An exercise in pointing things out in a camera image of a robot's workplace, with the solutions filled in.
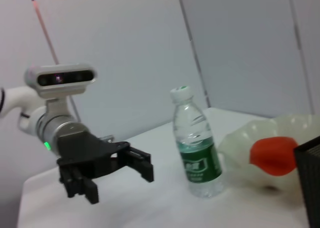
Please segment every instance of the bottle neck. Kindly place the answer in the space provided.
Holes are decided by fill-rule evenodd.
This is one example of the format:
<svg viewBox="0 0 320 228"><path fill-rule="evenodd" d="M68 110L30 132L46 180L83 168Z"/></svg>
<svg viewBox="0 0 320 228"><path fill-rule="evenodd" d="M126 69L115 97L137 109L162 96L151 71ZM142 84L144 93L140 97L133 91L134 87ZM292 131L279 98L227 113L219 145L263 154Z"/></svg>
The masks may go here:
<svg viewBox="0 0 320 228"><path fill-rule="evenodd" d="M179 107L179 106L185 106L185 105L189 105L191 103L193 103L193 98L191 97L190 99L185 99L185 100L180 100L180 101L174 101L173 102L175 104L175 106Z"/></svg>

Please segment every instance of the white bottle cap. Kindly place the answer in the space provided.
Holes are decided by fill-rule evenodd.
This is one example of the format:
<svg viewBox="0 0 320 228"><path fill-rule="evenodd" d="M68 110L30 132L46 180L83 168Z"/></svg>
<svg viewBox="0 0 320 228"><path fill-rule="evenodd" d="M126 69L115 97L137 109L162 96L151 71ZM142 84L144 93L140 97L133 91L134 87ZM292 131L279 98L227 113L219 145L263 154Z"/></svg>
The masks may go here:
<svg viewBox="0 0 320 228"><path fill-rule="evenodd" d="M182 102L193 97L189 86L181 86L170 91L170 96L174 103Z"/></svg>

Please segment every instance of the green label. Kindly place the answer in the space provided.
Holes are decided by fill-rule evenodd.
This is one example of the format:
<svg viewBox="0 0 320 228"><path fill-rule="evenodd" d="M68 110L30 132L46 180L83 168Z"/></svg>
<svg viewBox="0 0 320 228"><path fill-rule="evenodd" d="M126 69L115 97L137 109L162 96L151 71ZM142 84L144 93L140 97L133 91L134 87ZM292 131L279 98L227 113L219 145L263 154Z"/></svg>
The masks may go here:
<svg viewBox="0 0 320 228"><path fill-rule="evenodd" d="M208 145L208 139L201 142L201 147ZM181 152L184 169L188 180L192 183L209 182L221 175L218 155L213 144L196 152Z"/></svg>

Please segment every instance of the white wall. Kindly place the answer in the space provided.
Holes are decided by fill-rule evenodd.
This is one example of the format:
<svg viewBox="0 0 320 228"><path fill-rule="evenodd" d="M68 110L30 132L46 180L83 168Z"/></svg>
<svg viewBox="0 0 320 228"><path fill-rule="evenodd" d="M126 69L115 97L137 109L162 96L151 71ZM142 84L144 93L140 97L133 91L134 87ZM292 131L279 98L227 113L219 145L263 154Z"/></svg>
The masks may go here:
<svg viewBox="0 0 320 228"><path fill-rule="evenodd" d="M183 3L213 107L265 116L311 112L289 0Z"/></svg>
<svg viewBox="0 0 320 228"><path fill-rule="evenodd" d="M95 135L121 140L171 120L181 85L206 106L179 0L37 1L60 63L98 71L74 97Z"/></svg>
<svg viewBox="0 0 320 228"><path fill-rule="evenodd" d="M320 114L320 0L292 0L316 114Z"/></svg>
<svg viewBox="0 0 320 228"><path fill-rule="evenodd" d="M53 64L30 0L0 2L0 87L23 86L28 66ZM0 120L0 227L16 226L23 182L54 167L55 157L17 128L20 111Z"/></svg>

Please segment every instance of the red object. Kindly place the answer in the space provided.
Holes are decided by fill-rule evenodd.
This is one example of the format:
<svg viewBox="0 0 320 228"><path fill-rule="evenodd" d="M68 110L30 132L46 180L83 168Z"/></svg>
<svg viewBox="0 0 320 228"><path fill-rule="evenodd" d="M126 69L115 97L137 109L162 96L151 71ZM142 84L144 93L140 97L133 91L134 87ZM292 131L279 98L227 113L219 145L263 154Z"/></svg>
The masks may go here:
<svg viewBox="0 0 320 228"><path fill-rule="evenodd" d="M250 164L272 176L284 176L296 168L294 148L297 146L291 137L260 139L250 150Z"/></svg>

